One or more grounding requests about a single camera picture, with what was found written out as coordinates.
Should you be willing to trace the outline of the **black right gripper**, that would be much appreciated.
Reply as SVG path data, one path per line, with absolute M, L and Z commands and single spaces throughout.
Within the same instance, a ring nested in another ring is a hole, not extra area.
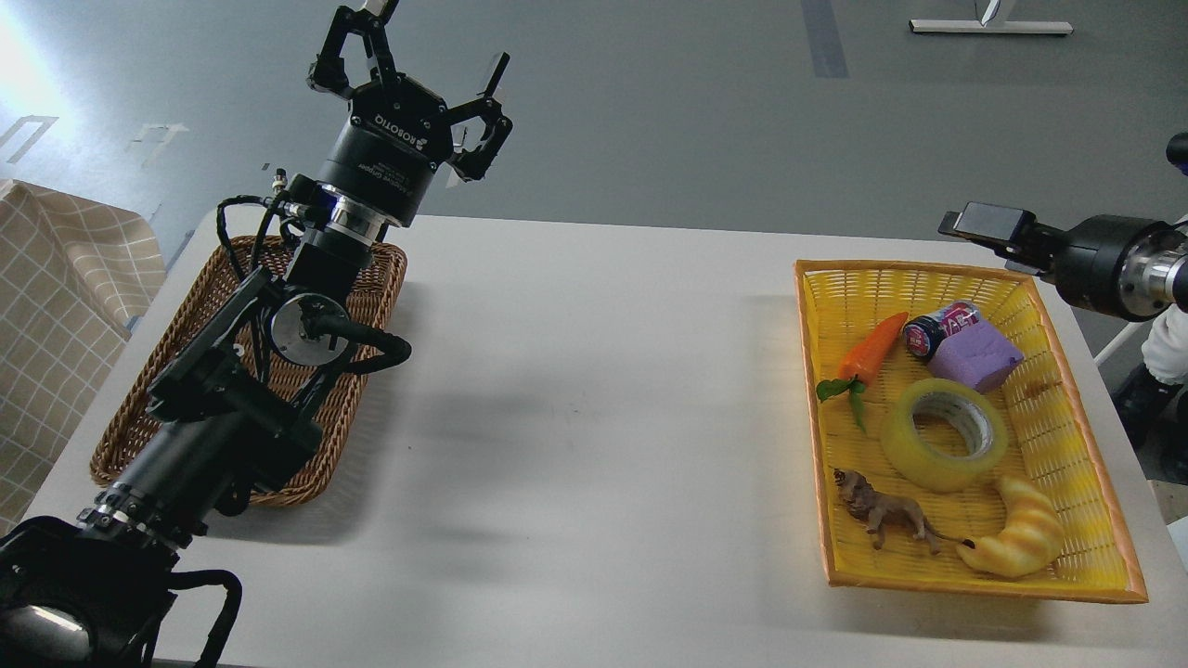
M 946 212 L 937 232 L 1013 256 L 1073 307 L 1145 322 L 1173 305 L 1173 227 L 1163 221 L 1102 214 L 1060 231 L 1034 212 L 971 201 Z

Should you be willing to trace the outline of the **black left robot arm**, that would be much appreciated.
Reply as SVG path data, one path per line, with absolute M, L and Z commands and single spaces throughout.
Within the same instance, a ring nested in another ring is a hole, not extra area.
M 340 6 L 310 65 L 348 119 L 320 174 L 278 170 L 270 196 L 219 203 L 238 286 L 148 384 L 160 430 L 74 521 L 25 519 L 4 537 L 5 667 L 148 667 L 175 595 L 225 588 L 197 664 L 225 651 L 242 600 L 227 571 L 175 569 L 206 516 L 242 513 L 320 449 L 316 414 L 340 377 L 400 365 L 411 347 L 347 303 L 391 225 L 412 223 L 441 168 L 484 178 L 513 122 L 497 101 L 501 53 L 475 100 L 450 107 L 394 67 L 394 1 Z

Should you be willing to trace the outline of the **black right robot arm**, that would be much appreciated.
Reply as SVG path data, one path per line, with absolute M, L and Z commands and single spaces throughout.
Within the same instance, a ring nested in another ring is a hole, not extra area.
M 937 231 L 992 250 L 1083 310 L 1142 323 L 1187 302 L 1184 223 L 1100 214 L 1064 231 L 1026 209 L 971 201 Z

